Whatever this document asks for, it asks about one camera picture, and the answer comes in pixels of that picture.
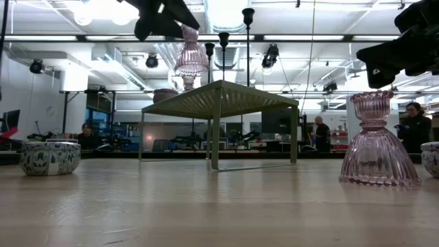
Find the pink glass lamp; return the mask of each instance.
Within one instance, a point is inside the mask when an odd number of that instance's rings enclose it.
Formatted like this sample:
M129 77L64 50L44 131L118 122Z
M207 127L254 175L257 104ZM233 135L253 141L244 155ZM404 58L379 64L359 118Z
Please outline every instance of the pink glass lamp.
M420 179L401 141L385 128L391 91L351 97L363 128L351 141L343 160L341 182L363 185L416 186Z
M188 91L193 89L193 81L197 74L208 71L209 62L206 54L197 44L197 30L186 25L182 25L181 28L185 38L185 46L180 52L175 71L182 76L185 90Z

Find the slatted tabletop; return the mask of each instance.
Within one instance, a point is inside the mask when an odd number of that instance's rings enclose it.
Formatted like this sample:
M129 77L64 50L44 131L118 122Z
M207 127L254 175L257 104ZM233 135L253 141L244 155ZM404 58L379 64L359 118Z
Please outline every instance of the slatted tabletop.
M222 89L221 117L298 106L298 101L247 86L219 80L142 109L142 113L212 119L215 91Z

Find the table leg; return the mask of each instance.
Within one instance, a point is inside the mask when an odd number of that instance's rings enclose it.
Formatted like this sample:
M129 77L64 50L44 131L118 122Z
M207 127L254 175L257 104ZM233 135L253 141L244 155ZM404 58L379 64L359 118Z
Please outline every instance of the table leg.
M211 159L211 136L212 136L211 120L207 120L207 143L206 143L206 159Z
M291 115L291 150L289 151L290 159L289 162L293 165L297 163L297 122L298 122L298 107L292 106Z
M143 153L143 122L145 121L145 113L142 113L142 120L140 122L139 131L140 131L140 139L139 139L139 161L142 161L142 153Z
M219 170L218 158L220 149L220 118L221 118L221 93L222 89L215 89L213 105L213 136L212 136L212 169Z

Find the wooden table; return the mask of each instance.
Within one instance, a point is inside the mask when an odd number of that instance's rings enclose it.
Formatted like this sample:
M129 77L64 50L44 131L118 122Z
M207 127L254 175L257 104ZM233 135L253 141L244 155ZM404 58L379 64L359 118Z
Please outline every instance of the wooden table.
M211 120L213 120L212 147L207 144L206 158L211 158L211 167L215 170L230 171L233 168L220 169L218 150L220 139L220 119L237 115L257 113L264 110L291 108L291 140L297 140L298 101L273 93L260 91L247 86L219 80L190 90L186 93L152 104L142 109L141 141L139 144L139 160L142 161L143 132L145 113L174 117L189 117L207 120L207 139L211 139ZM290 164L297 161L297 142L293 141L290 149ZM264 167L247 167L256 169Z
M289 160L229 160L227 167ZM436 247L439 179L338 182L342 160L210 172L206 160L88 159L72 175L0 166L1 247Z

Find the patterned ceramic bowl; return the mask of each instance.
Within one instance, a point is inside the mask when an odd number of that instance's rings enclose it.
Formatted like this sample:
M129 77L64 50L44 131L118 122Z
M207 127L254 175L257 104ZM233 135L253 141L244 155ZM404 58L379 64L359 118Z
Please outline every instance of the patterned ceramic bowl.
M81 160L81 145L67 142L23 144L20 167L28 176L71 174Z
M422 162L433 177L439 178L439 142L424 143L420 146L423 151Z

